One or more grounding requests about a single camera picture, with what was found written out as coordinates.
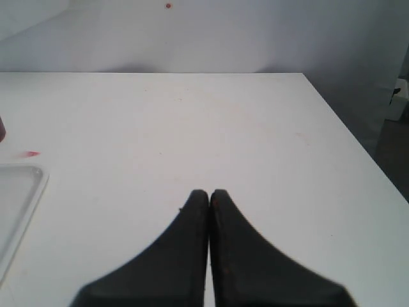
dark object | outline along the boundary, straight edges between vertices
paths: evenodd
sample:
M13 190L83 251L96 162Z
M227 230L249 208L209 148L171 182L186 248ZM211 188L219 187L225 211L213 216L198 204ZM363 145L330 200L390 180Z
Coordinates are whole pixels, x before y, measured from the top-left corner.
M167 230L139 256L85 286L74 307L202 306L208 196L192 191Z
M6 136L6 128L4 127L3 121L1 120L0 117L0 142L4 139Z
M356 306L341 285L307 270L262 238L226 191L213 193L209 222L216 306Z

red stain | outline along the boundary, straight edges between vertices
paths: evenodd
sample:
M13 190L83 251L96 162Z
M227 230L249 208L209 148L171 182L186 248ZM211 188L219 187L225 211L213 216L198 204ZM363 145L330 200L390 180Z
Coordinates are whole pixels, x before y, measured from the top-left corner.
M39 152L24 152L23 157L24 158L30 158L30 157L35 157L36 155L39 155Z

table surface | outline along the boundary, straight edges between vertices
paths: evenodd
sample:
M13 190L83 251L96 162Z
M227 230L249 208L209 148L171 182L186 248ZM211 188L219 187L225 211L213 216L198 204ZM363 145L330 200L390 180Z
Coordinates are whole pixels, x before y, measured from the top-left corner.
M409 302L409 205L302 74L2 73L0 101L0 162L50 173L0 306L68 306L196 188L360 307Z

white object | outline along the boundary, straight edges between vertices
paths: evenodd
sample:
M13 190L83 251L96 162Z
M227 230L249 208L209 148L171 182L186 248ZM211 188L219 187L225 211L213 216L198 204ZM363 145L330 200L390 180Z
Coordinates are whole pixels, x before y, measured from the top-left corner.
M0 164L0 285L47 180L41 166Z
M409 205L302 74L4 73L0 101L0 162L40 152L29 160L53 176L2 307L68 306L195 188L227 189L265 238L360 307L409 302Z

transparent tray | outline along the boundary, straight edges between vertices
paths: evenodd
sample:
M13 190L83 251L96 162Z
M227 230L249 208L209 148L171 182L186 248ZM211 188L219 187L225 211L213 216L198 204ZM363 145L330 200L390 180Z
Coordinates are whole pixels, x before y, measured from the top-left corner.
M35 164L0 164L0 286L49 174Z

